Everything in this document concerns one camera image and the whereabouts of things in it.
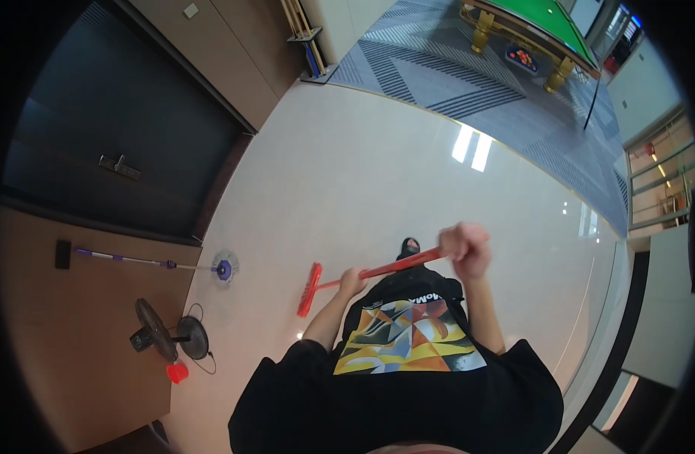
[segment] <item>spin mop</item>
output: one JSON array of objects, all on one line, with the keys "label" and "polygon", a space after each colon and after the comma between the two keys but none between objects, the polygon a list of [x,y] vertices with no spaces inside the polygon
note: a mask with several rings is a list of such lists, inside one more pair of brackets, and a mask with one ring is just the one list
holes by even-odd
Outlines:
[{"label": "spin mop", "polygon": [[[400,259],[389,263],[382,267],[367,269],[358,275],[361,279],[367,279],[369,277],[375,277],[380,275],[386,275],[389,272],[400,271],[401,269],[415,267],[416,265],[427,263],[428,261],[438,260],[445,257],[438,247],[426,250],[425,252],[419,252],[405,259]],[[340,284],[340,280],[333,280],[325,284],[318,285],[320,281],[320,275],[322,274],[322,265],[318,262],[312,264],[312,269],[310,270],[310,277],[307,278],[307,285],[305,286],[305,291],[303,292],[302,298],[299,300],[298,315],[302,318],[307,316],[310,312],[310,306],[312,306],[312,300],[315,297],[315,292],[322,290],[327,287],[334,287]]]},{"label": "spin mop", "polygon": [[157,260],[147,260],[147,259],[134,259],[133,257],[118,256],[110,253],[96,252],[94,250],[88,250],[83,248],[71,248],[69,241],[58,241],[56,245],[55,253],[55,268],[59,269],[69,269],[70,268],[70,251],[79,253],[80,255],[88,257],[100,257],[101,259],[110,259],[116,261],[134,261],[136,263],[145,263],[151,265],[158,265],[159,267],[164,267],[166,269],[183,268],[183,269],[193,269],[194,271],[211,271],[217,279],[217,282],[228,288],[232,277],[239,272],[239,261],[236,259],[236,255],[228,250],[222,250],[217,253],[212,261],[212,266],[210,267],[195,267],[192,265],[184,265],[174,262],[173,260],[167,261],[157,261]]}]

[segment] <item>gray patterned carpet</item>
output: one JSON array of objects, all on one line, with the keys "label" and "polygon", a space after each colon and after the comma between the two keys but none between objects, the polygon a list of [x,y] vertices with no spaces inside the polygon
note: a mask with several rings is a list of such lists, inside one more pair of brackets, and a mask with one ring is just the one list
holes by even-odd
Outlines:
[{"label": "gray patterned carpet", "polygon": [[627,233],[626,175],[607,87],[574,73],[554,94],[542,88],[554,66],[536,55],[538,73],[504,59],[506,41],[490,36],[471,50],[473,29],[458,0],[398,0],[345,56],[331,84],[392,96],[455,118],[532,160],[569,186],[622,236]]}]

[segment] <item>wall outlet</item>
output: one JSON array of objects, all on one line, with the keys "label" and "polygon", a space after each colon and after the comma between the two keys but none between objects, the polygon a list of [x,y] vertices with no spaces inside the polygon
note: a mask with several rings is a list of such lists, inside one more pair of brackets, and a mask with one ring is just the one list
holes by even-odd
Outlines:
[{"label": "wall outlet", "polygon": [[183,15],[186,16],[186,19],[191,19],[196,13],[199,12],[199,8],[195,4],[188,5],[186,9],[183,11]]}]

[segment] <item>gold table leg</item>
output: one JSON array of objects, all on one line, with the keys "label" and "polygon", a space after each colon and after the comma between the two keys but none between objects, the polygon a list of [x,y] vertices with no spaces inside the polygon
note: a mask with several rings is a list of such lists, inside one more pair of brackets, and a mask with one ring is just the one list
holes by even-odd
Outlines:
[{"label": "gold table leg", "polygon": [[569,57],[565,57],[552,75],[546,79],[544,89],[549,93],[554,93],[554,90],[561,87],[565,82],[565,78],[570,76],[573,69],[574,62]]},{"label": "gold table leg", "polygon": [[483,48],[488,43],[488,31],[491,29],[494,18],[493,14],[489,14],[486,11],[482,11],[479,14],[479,23],[476,25],[476,30],[474,30],[474,42],[471,44],[471,50],[477,54],[482,53]]}]

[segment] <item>dark wooden door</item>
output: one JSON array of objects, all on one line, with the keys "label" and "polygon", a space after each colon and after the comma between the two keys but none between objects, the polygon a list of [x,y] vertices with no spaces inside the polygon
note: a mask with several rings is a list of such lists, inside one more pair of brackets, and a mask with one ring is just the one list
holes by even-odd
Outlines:
[{"label": "dark wooden door", "polygon": [[[53,211],[190,238],[242,125],[177,64],[94,2],[30,92],[6,193]],[[99,166],[101,157],[140,171]]]}]

